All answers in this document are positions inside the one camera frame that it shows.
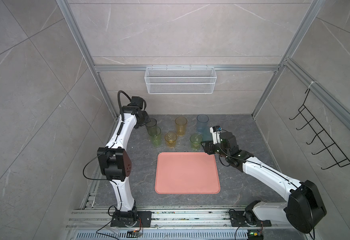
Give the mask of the dark grey tall glass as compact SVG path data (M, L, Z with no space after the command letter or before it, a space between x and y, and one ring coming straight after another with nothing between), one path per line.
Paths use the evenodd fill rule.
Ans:
M157 135L157 120L155 118L150 118L150 121L145 126L150 136Z

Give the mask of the light green tall glass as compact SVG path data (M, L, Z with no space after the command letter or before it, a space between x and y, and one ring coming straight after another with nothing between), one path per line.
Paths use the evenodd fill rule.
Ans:
M158 147L162 144L162 131L159 127L153 127L150 129L149 135L154 147Z

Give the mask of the pink plastic tray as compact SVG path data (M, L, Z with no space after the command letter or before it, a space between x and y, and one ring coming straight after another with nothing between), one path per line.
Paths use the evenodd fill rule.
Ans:
M158 155L156 193L213 195L220 190L215 156L202 152L166 152Z

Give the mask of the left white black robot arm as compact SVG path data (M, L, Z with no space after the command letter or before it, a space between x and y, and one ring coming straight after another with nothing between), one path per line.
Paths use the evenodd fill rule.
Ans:
M138 221L136 201L132 196L129 176L132 172L132 161L127 154L127 144L131 133L151 121L146 112L146 101L138 96L130 97L124 91L118 91L118 105L120 116L118 125L105 147L97 150L101 174L110 182L116 194L114 218L124 221L125 225L132 225Z

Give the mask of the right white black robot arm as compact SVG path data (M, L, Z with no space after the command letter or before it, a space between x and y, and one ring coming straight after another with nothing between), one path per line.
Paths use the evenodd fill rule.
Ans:
M223 157L228 166L258 179L284 199L283 203L252 202L243 213L246 224L255 226L262 221L277 221L289 223L304 234L314 233L327 210L313 182L302 182L282 174L239 149L236 137L220 126L211 127L210 134L212 139L201 143L205 153Z

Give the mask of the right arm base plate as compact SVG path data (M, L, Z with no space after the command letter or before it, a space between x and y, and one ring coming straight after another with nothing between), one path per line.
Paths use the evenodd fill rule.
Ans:
M236 211L230 209L228 211L229 218L231 221L232 227L271 227L271 221L259 220L252 211Z

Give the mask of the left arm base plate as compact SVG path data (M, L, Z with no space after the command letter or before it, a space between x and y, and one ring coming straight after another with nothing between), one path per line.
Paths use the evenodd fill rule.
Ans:
M150 211L117 211L113 214L111 227L119 228L149 228L152 221L152 212Z

